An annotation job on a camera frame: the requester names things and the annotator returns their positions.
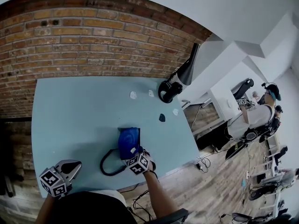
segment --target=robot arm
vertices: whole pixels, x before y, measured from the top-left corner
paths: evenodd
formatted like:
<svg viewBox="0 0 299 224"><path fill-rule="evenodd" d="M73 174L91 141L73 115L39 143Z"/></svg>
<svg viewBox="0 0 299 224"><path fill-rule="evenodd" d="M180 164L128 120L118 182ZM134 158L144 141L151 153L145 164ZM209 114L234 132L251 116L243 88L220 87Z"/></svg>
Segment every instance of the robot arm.
<svg viewBox="0 0 299 224"><path fill-rule="evenodd" d="M77 177L82 163L77 160L62 160L55 166L46 168L39 179L43 188L53 197L66 195L71 190L71 182Z"/></svg>

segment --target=cable on floor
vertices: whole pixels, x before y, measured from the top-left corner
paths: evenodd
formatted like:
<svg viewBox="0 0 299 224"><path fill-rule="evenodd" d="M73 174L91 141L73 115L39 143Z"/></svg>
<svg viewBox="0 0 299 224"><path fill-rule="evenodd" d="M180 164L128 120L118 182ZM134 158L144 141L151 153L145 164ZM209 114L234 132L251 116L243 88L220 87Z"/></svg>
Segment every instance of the cable on floor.
<svg viewBox="0 0 299 224"><path fill-rule="evenodd" d="M133 189L131 189L131 190L128 190L128 191L123 191L123 192L120 192L120 193L134 191L134 190L135 190L135 189L138 187L138 185L139 185L139 183L138 183L138 184L136 184L136 186L135 186Z"/></svg>
<svg viewBox="0 0 299 224"><path fill-rule="evenodd" d="M211 161L208 158L199 158L196 166L204 173L207 173L209 171L209 167L211 167Z"/></svg>
<svg viewBox="0 0 299 224"><path fill-rule="evenodd" d="M248 147L246 147L247 153L248 153L248 172L250 173L250 159L252 158L251 155L249 154Z"/></svg>
<svg viewBox="0 0 299 224"><path fill-rule="evenodd" d="M214 154L219 154L219 153L221 153L221 152L223 152L223 151L227 151L228 149L224 149L224 150L221 150L220 152L218 152L218 153L214 153ZM210 154L210 155L205 155L204 157L198 157L198 160L197 160L197 164L196 164L196 167L199 169L199 170L201 170L203 173L207 173L208 171L209 171L209 167L211 167L211 161L207 158L207 157L209 157L209 156L211 156L211 155L214 155L214 154Z"/></svg>
<svg viewBox="0 0 299 224"><path fill-rule="evenodd" d="M154 173L154 174L156 175L156 177L157 177L157 180L158 180L158 176L157 176L157 174L156 174L154 171L150 171L150 172ZM138 185L139 185L139 184L137 184L137 185L136 185L133 189L131 189L131 190L123 191L123 192L121 192L121 193L133 191L133 190L135 190L135 189L137 188ZM149 220L148 220L148 221L151 221L151 220L153 220L153 216L150 214L149 211L147 211L143 206L141 206L141 205L137 202L137 201L138 201L141 197L143 197L144 195L146 195L146 194L149 195L149 192L150 192L149 190L146 190L145 192L143 192L142 194L140 194L136 199L133 199L133 208L134 208L134 210L142 209L142 210L146 211L146 213L149 215ZM140 217L140 216L138 216L137 214L135 214L135 213L133 212L133 210L132 210L131 207L127 207L127 209L132 213L132 215L134 215L134 216L140 218L142 221L146 222L142 217Z"/></svg>
<svg viewBox="0 0 299 224"><path fill-rule="evenodd" d="M199 113L200 108L201 108L201 105L198 107L197 113L196 113L196 115L195 115L195 119L194 119L194 121L192 122L192 125L191 125L191 128L190 128L190 129L192 129L192 127L193 127L193 125L194 125L194 122L195 122L195 120L196 120L196 118L197 118L197 115L198 115L198 113Z"/></svg>
<svg viewBox="0 0 299 224"><path fill-rule="evenodd" d="M223 214L221 217L219 217L221 223L223 223L223 222L222 222L222 218L224 218L225 216L231 216L231 217L232 217L232 215L230 215L230 214L226 214L226 213Z"/></svg>
<svg viewBox="0 0 299 224"><path fill-rule="evenodd" d="M239 202L239 206L238 206L238 211L239 212L239 209L240 209L240 206L241 206L241 203L242 203L242 199L243 199L243 186L241 186L241 200Z"/></svg>

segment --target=white wall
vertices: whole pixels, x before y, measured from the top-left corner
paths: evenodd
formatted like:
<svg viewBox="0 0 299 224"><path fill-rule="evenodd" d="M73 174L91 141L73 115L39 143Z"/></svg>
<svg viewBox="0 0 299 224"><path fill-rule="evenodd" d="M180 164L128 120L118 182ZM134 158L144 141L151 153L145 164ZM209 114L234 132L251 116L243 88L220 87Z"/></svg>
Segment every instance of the white wall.
<svg viewBox="0 0 299 224"><path fill-rule="evenodd" d="M251 78L254 81L254 86L251 87L251 91L257 91L262 96L265 93L265 89L261 86L264 82L252 69L246 64L240 62L235 66L224 78L222 78L214 87L228 87L230 90L238 89L240 85L247 78Z"/></svg>
<svg viewBox="0 0 299 224"><path fill-rule="evenodd" d="M250 56L268 82L273 82L290 67L297 45L297 34L298 29L292 25L287 36L266 58Z"/></svg>
<svg viewBox="0 0 299 224"><path fill-rule="evenodd" d="M278 45L282 40L290 33L290 30L294 30L292 12L286 13L275 28L269 33L267 38L261 43L261 49L263 50L264 57L267 57L275 48L273 45Z"/></svg>
<svg viewBox="0 0 299 224"><path fill-rule="evenodd" d="M277 137L281 145L288 146L288 152L281 158L280 168L299 168L299 81L291 69L274 81L281 93L281 126L277 131ZM282 192L285 207L289 208L292 215L299 212L299 181Z"/></svg>
<svg viewBox="0 0 299 224"><path fill-rule="evenodd" d="M227 47L224 46L223 49L217 49L217 53L214 54L213 60L210 64L206 66L205 69L198 74L198 76L193 80L191 85L187 86L182 93L178 95L179 100L190 100L193 103L195 100L199 99L204 95L211 87L213 87L217 82L226 76L231 69L233 69L240 61L246 57L246 53L243 52L234 42L232 42ZM205 61L205 53L213 53L213 46L209 49L201 50L199 49L197 55L197 62L199 66L201 65L201 60Z"/></svg>
<svg viewBox="0 0 299 224"><path fill-rule="evenodd" d="M190 17L226 41L261 44L299 0L151 0Z"/></svg>
<svg viewBox="0 0 299 224"><path fill-rule="evenodd" d="M230 42L225 42L212 34L200 47L194 61L192 81L201 74L226 48Z"/></svg>
<svg viewBox="0 0 299 224"><path fill-rule="evenodd" d="M293 62L291 66L295 76L299 80L299 33L297 35L297 47L294 52Z"/></svg>

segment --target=white desk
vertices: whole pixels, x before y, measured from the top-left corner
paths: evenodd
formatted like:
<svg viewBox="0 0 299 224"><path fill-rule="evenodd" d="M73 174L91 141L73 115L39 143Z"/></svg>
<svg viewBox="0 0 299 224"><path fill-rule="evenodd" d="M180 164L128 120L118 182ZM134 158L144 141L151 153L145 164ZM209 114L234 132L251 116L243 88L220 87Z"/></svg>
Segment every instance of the white desk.
<svg viewBox="0 0 299 224"><path fill-rule="evenodd" d="M219 118L212 123L194 131L192 133L193 135L201 133L202 131L213 126L220 125L221 123L226 122L241 113L239 110L239 105L229 88L219 87L216 85L207 93L218 113Z"/></svg>
<svg viewBox="0 0 299 224"><path fill-rule="evenodd" d="M280 195L280 190L275 192L275 193L271 193L271 194L266 194L265 198L270 197L270 196L274 196L275 200L274 200L274 204L273 205L268 205L268 206L264 206L261 207L260 210L262 209L268 209L268 208L273 208L273 217L276 218L278 216L278 212L279 212L279 207L278 204L280 202L281 199L281 195Z"/></svg>
<svg viewBox="0 0 299 224"><path fill-rule="evenodd" d="M82 162L73 182L73 191L117 190L144 182L143 175L129 169L104 176L100 161L117 148L119 127L141 129L141 145L157 164L156 173L165 173L196 159L199 155L186 117L174 98L162 102L157 89L163 79L145 77L63 77L37 82L32 114L32 150L37 177L61 160ZM149 96L152 90L155 97ZM130 92L137 99L130 98ZM160 114L166 117L159 121ZM123 165L119 153L104 164L107 172ZM47 192L40 186L41 194Z"/></svg>

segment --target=black strap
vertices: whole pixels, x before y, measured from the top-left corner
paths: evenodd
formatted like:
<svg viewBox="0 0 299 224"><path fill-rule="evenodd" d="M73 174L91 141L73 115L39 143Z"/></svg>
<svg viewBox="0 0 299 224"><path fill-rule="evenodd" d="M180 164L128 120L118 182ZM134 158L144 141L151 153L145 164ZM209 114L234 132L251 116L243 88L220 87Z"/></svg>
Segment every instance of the black strap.
<svg viewBox="0 0 299 224"><path fill-rule="evenodd" d="M147 170L146 172L153 173L156 176L157 180L159 181L157 174L153 170Z"/></svg>
<svg viewBox="0 0 299 224"><path fill-rule="evenodd" d="M106 176L114 176L114 175L117 175L117 174L123 172L123 171L127 168L127 166L124 165L124 166L122 166L119 170L117 170L117 171L115 171L115 172L113 172L113 173L110 173L110 174L109 174L109 173L106 173L106 172L104 171L104 169L103 169L104 161L105 161L105 159L106 159L106 158L107 158L107 157L108 157L114 150L118 150L118 148L116 148L116 149L110 149L110 150L108 151L108 153L106 153L106 155L102 158L101 163L100 163L100 169L101 169L102 173L103 173L104 175L106 175Z"/></svg>
<svg viewBox="0 0 299 224"><path fill-rule="evenodd" d="M269 105L265 105L265 106L267 106L269 108L269 110L270 110L270 120L268 121L268 123L270 123L270 121L272 120L272 113L273 113L273 111L272 111L271 106L269 106Z"/></svg>

